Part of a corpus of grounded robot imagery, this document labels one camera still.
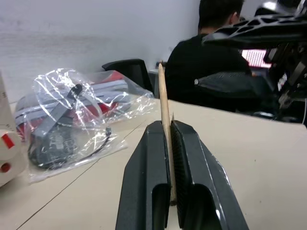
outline red button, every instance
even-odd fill
[[[2,173],[7,173],[11,169],[11,165],[9,163],[4,163],[0,170]]]

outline clear plastic bag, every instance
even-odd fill
[[[16,106],[28,146],[30,182],[38,182],[126,147],[112,123],[155,110],[153,94],[116,71],[39,75]]]

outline white table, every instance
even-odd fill
[[[224,166],[251,230],[307,229],[304,126],[176,102],[170,110]],[[128,149],[38,184],[25,186],[21,177],[0,189],[1,229],[114,229],[125,165],[160,115],[144,119],[118,131]],[[178,230],[175,208],[170,215],[168,229]]]

